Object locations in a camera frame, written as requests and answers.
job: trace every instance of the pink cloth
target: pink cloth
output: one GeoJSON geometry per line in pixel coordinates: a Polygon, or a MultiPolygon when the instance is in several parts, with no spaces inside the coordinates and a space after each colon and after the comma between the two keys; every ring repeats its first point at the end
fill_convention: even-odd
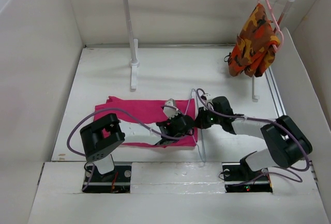
{"type": "MultiPolygon", "coordinates": [[[[106,101],[106,104],[96,105],[95,110],[100,110],[104,108],[119,108],[129,112],[134,117],[137,117],[143,123],[150,124],[154,122],[163,122],[167,119],[166,115],[163,113],[161,108],[166,101],[162,100],[122,100],[114,96],[110,96],[106,101]]],[[[177,108],[179,108],[183,113],[187,108],[188,100],[176,101],[177,108]]],[[[115,113],[120,120],[126,122],[137,123],[135,120],[128,117],[126,114],[118,111],[105,111],[94,116],[94,120],[97,120],[106,114],[115,113]]],[[[187,115],[195,119],[195,102],[194,99],[190,100],[190,105],[187,110],[187,115]]],[[[194,138],[198,140],[198,132],[196,128],[194,129],[194,138]]],[[[146,143],[125,143],[123,145],[128,146],[139,146],[139,147],[158,147],[146,143]]],[[[196,143],[193,137],[188,136],[178,142],[168,145],[168,146],[195,146],[196,143]]]]}

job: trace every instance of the screw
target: screw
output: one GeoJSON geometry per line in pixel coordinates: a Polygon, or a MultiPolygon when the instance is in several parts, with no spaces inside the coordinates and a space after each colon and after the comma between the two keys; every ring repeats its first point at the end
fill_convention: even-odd
{"type": "Polygon", "coordinates": [[[131,171],[126,170],[126,171],[124,172],[124,176],[125,176],[125,177],[131,177],[131,171]]]}
{"type": "Polygon", "coordinates": [[[230,176],[230,170],[229,169],[225,169],[223,171],[223,175],[226,176],[226,177],[230,176]]]}
{"type": "Polygon", "coordinates": [[[267,176],[268,173],[269,173],[268,170],[267,170],[266,168],[262,169],[261,172],[262,172],[262,174],[263,174],[264,176],[267,176]]]}

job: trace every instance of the orange camouflage garment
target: orange camouflage garment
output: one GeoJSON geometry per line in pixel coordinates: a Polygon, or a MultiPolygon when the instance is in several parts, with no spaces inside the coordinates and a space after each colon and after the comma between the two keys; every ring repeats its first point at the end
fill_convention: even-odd
{"type": "Polygon", "coordinates": [[[243,71],[260,77],[275,60],[275,50],[280,41],[275,35],[262,4],[258,4],[245,23],[229,56],[229,72],[237,76],[243,71]]]}

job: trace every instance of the white table surface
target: white table surface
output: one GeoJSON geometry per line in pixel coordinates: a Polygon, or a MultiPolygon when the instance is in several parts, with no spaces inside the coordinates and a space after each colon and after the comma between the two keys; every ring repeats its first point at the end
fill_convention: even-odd
{"type": "MultiPolygon", "coordinates": [[[[207,165],[203,175],[214,177],[206,182],[218,181],[219,193],[161,193],[158,188],[149,193],[87,194],[81,193],[83,165],[83,162],[45,164],[28,224],[328,223],[310,171],[300,173],[304,179],[301,184],[271,176],[273,194],[223,193],[224,183],[217,179],[214,164],[207,165]]],[[[296,164],[298,167],[303,165],[302,162],[296,164]]],[[[173,166],[168,169],[162,166],[162,170],[154,170],[155,180],[151,183],[159,183],[158,178],[162,176],[167,176],[168,180],[178,178],[175,174],[178,169],[173,169],[173,166]]],[[[138,176],[133,181],[143,184],[146,179],[138,176]]],[[[183,180],[177,182],[184,186],[183,180]]]]}
{"type": "MultiPolygon", "coordinates": [[[[139,49],[138,89],[131,92],[129,49],[83,49],[52,160],[85,160],[67,149],[67,137],[78,121],[92,113],[95,105],[105,103],[108,96],[122,99],[188,99],[192,88],[201,87],[213,97],[226,96],[235,113],[277,117],[264,76],[255,81],[256,92],[260,95],[258,102],[252,101],[252,80],[249,77],[229,76],[223,58],[231,51],[232,47],[139,49]]],[[[239,161],[250,152],[266,148],[263,140],[234,136],[224,132],[220,126],[205,130],[204,138],[207,161],[239,161]]],[[[73,136],[71,145],[83,152],[79,132],[73,136]]],[[[200,160],[197,148],[187,147],[119,147],[113,152],[113,157],[115,161],[200,160]]]]}

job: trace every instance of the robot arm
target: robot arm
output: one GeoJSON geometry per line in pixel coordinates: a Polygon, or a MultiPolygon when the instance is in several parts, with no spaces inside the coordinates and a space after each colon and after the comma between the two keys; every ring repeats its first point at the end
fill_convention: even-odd
{"type": "MultiPolygon", "coordinates": [[[[210,99],[210,95],[205,94],[202,99],[205,100],[207,106],[211,105],[214,111],[218,113],[228,116],[242,116],[233,113],[229,101],[224,96],[210,99]]],[[[275,121],[299,141],[306,154],[312,152],[310,142],[289,116],[283,115],[275,121]]],[[[251,121],[245,118],[222,117],[205,107],[199,108],[195,124],[201,129],[217,124],[222,126],[224,131],[234,135],[249,135],[264,139],[267,149],[249,154],[240,160],[240,163],[243,166],[248,166],[251,171],[259,171],[272,166],[288,168],[303,158],[297,144],[292,139],[285,138],[286,133],[272,124],[251,121]]]]}
{"type": "MultiPolygon", "coordinates": [[[[220,125],[224,131],[233,135],[249,135],[264,139],[267,149],[251,153],[240,160],[240,164],[247,171],[259,171],[263,168],[280,166],[288,168],[300,159],[303,155],[298,145],[290,138],[285,138],[280,128],[261,122],[236,118],[242,114],[234,114],[226,97],[220,96],[210,98],[210,95],[202,96],[207,106],[211,106],[214,111],[229,117],[223,117],[213,113],[208,108],[201,107],[195,121],[188,115],[176,110],[175,102],[168,101],[169,109],[164,108],[164,113],[168,117],[166,121],[156,123],[160,132],[167,137],[182,137],[189,135],[193,128],[206,129],[212,125],[220,125]]],[[[287,129],[300,143],[306,154],[312,152],[312,146],[300,129],[286,115],[275,120],[279,125],[287,129]]],[[[119,119],[116,114],[108,114],[83,127],[80,131],[85,151],[86,160],[94,162],[98,172],[102,175],[112,173],[114,164],[108,156],[125,140],[125,134],[119,126],[119,119]],[[103,130],[110,135],[103,137],[103,130]]],[[[178,140],[161,138],[155,145],[168,145],[178,140]]]]}

